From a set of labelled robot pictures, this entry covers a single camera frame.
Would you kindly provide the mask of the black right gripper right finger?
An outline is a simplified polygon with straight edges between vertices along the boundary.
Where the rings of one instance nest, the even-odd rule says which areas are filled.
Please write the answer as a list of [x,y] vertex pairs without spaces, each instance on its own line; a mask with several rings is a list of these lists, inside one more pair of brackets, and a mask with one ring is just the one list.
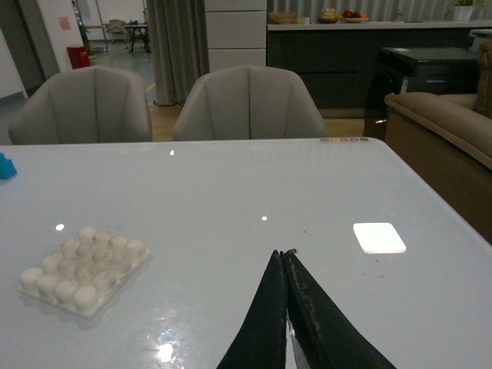
[[393,368],[346,318],[294,252],[283,256],[288,320],[298,368]]

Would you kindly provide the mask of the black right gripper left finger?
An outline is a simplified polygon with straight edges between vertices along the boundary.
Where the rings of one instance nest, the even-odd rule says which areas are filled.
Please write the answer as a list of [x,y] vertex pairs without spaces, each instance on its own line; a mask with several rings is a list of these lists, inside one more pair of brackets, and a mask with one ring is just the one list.
[[288,285],[283,254],[273,251],[243,324],[220,368],[284,368]]

